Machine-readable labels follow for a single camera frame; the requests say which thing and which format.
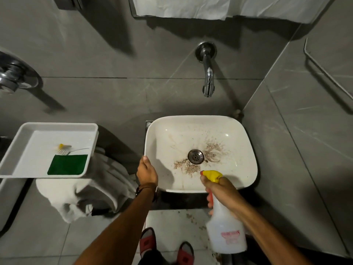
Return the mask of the person's left hand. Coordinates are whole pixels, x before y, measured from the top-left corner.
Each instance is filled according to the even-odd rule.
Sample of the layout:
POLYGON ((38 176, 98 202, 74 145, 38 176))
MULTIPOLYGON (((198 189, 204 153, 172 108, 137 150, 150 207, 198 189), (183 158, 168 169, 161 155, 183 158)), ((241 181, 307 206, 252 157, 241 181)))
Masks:
POLYGON ((139 184, 155 183, 158 186, 158 175, 153 166, 152 168, 139 168, 138 166, 136 175, 139 184))

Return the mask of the person's right hand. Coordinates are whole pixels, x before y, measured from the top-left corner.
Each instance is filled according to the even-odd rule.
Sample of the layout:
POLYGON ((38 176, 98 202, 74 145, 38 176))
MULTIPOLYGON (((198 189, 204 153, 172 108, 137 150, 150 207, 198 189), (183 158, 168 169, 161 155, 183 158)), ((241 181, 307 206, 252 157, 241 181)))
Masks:
POLYGON ((212 190, 206 190, 206 192, 208 193, 208 207, 211 209, 209 215, 213 215, 214 212, 213 196, 215 196, 235 218, 245 220, 244 213, 249 205, 227 178, 221 177, 219 183, 213 183, 212 190))

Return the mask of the white spray bottle yellow nozzle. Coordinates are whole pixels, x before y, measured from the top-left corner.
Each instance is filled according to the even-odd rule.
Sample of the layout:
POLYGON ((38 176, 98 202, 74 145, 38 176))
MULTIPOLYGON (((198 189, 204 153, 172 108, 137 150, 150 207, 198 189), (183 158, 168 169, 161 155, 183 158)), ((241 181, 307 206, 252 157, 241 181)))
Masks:
POLYGON ((213 194, 208 192, 208 203, 213 209, 206 224, 211 248, 219 254, 238 254, 247 250, 243 223, 213 194))

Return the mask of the person's right forearm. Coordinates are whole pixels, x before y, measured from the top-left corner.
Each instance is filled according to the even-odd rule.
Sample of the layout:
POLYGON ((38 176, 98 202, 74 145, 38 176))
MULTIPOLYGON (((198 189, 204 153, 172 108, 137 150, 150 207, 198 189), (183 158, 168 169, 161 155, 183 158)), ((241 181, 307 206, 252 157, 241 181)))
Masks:
POLYGON ((233 211, 251 232, 272 265, 313 265, 247 202, 236 204, 233 211))

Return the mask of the person's left forearm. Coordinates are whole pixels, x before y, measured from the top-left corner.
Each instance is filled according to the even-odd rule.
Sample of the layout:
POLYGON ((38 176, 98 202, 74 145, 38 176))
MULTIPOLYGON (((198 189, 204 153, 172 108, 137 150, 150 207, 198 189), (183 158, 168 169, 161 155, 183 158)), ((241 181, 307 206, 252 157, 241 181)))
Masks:
POLYGON ((144 189, 82 252, 74 265, 131 265, 152 200, 152 190, 144 189))

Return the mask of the dark wristband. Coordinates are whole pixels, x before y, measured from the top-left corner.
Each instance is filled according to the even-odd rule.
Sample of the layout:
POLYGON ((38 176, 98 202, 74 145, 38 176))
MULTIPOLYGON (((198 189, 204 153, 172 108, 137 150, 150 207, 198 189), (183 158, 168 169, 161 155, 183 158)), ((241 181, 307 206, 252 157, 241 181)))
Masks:
POLYGON ((155 202, 157 199, 157 192, 158 192, 158 186, 155 183, 145 183, 145 184, 140 184, 136 191, 135 191, 135 197, 139 196, 139 194, 144 190, 144 189, 151 189, 153 192, 153 200, 152 202, 155 202))

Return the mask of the metal sink drain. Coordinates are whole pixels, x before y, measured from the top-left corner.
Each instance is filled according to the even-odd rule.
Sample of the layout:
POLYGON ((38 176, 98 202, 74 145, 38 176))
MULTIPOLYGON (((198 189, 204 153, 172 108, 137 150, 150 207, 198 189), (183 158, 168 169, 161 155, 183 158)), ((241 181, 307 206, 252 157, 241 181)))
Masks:
POLYGON ((188 152, 188 160, 193 165, 199 165, 205 161, 205 156, 199 149, 192 149, 188 152))

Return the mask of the white ceramic sink basin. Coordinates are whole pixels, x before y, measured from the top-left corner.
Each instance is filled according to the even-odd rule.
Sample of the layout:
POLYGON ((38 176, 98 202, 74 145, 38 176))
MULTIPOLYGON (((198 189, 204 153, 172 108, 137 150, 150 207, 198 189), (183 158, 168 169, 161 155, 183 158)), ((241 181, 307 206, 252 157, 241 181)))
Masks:
POLYGON ((258 165, 242 124, 231 117, 219 115, 203 115, 203 119, 199 118, 197 123, 200 123, 209 135, 212 152, 215 154, 215 160, 207 166, 202 166, 201 171, 216 170, 228 178, 237 189, 251 186, 257 178, 258 165))

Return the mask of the white towel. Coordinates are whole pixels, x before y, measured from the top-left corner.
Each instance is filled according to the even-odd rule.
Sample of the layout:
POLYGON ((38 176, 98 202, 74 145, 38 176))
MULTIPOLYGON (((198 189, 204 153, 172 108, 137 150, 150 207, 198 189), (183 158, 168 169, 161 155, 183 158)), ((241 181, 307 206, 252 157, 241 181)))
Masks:
POLYGON ((42 196, 48 199, 66 223, 79 218, 117 213, 135 197, 136 176, 96 147, 82 178, 36 179, 42 196))

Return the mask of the red grey slipper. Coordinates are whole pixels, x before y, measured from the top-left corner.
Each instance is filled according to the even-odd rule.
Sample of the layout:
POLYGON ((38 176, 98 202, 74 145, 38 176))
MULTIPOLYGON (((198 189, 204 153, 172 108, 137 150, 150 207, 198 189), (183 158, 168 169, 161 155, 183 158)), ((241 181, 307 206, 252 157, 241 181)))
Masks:
POLYGON ((156 236, 152 227, 148 227, 142 231, 139 239, 140 257, 143 258, 144 254, 151 250, 156 250, 156 236))
POLYGON ((194 265, 195 254, 192 245, 184 241, 178 250, 176 265, 194 265))

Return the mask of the green scouring pad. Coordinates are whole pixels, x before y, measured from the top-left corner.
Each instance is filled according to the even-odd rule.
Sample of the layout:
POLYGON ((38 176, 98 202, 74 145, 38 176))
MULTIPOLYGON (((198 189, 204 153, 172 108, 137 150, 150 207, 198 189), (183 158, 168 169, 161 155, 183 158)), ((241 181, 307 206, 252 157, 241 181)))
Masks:
POLYGON ((84 172, 88 155, 55 155, 47 175, 80 175, 84 172))

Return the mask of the person's dark trousers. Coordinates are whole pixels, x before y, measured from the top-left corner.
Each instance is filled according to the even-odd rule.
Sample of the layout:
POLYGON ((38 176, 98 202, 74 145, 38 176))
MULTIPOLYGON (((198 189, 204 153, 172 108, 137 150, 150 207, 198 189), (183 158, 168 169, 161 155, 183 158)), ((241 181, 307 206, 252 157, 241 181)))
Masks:
POLYGON ((143 252, 138 265, 177 265, 176 262, 168 262, 157 249, 143 252))

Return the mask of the white plastic tray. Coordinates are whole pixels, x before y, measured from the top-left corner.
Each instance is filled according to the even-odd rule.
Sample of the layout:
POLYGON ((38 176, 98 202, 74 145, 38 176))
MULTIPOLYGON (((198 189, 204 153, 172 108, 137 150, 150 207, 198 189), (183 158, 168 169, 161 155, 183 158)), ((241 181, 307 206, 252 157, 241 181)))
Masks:
POLYGON ((95 123, 25 123, 0 162, 0 178, 81 178, 94 154, 99 131, 95 123), (88 155, 84 172, 80 175, 47 175, 59 144, 90 147, 72 153, 88 155))

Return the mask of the white paper sheet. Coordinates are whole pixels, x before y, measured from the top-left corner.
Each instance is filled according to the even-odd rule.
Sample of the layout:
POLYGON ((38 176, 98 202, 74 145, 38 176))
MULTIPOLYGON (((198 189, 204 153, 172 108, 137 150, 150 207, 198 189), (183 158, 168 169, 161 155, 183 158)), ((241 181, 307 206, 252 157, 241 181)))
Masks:
POLYGON ((313 23, 330 0, 132 0, 137 16, 225 20, 268 18, 313 23))

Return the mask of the chrome wall faucet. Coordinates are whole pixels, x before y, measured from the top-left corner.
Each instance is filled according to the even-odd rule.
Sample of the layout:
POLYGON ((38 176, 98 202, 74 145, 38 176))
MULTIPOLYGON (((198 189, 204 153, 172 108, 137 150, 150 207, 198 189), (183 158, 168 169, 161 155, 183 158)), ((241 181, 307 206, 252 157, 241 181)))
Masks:
POLYGON ((201 42, 198 44, 195 50, 196 59, 203 64, 205 72, 205 80, 203 86, 204 97, 212 97, 215 85, 214 85, 214 70, 212 66, 212 60, 217 56, 217 47, 212 42, 201 42))

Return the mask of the chrome wall valve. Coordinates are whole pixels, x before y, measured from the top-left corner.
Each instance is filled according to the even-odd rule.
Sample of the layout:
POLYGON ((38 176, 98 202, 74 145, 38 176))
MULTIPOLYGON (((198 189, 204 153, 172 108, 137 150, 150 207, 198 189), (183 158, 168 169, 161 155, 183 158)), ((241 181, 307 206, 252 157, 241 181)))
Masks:
POLYGON ((34 89, 42 84, 40 75, 20 58, 0 51, 0 96, 18 89, 34 89))

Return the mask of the metal towel rail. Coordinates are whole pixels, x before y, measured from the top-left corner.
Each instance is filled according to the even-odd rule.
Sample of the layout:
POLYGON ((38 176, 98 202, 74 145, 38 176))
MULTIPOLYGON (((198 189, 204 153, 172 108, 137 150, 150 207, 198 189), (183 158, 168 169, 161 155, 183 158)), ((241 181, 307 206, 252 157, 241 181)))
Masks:
POLYGON ((303 53, 309 61, 311 61, 320 71, 321 73, 338 89, 340 89, 350 100, 353 101, 353 95, 343 87, 315 58, 309 53, 307 49, 307 42, 308 38, 305 38, 304 45, 303 45, 303 53))

